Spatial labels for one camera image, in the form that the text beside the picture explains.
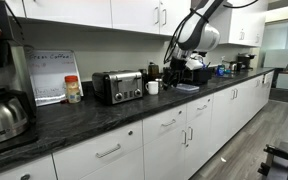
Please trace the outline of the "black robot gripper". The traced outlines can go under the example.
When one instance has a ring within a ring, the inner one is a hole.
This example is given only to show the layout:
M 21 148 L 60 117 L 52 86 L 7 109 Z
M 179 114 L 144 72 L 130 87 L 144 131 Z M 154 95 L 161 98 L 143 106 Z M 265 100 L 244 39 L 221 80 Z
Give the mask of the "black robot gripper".
M 185 68 L 185 60 L 172 58 L 170 65 L 163 69 L 163 89 L 168 90 L 170 87 L 169 84 L 173 84 L 172 86 L 176 88 L 182 78 Z

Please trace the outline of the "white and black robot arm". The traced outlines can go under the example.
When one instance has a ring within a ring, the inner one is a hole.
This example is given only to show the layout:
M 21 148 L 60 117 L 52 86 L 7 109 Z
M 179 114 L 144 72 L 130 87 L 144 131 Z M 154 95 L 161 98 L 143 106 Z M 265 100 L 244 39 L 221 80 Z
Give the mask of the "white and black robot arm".
M 182 81 L 187 63 L 192 60 L 191 54 L 205 57 L 219 45 L 220 32 L 210 24 L 210 18 L 220 6 L 246 8 L 257 1 L 234 6 L 226 4 L 225 0 L 202 0 L 191 8 L 176 27 L 165 52 L 163 63 L 169 63 L 170 66 L 162 75 L 163 89 L 176 87 Z

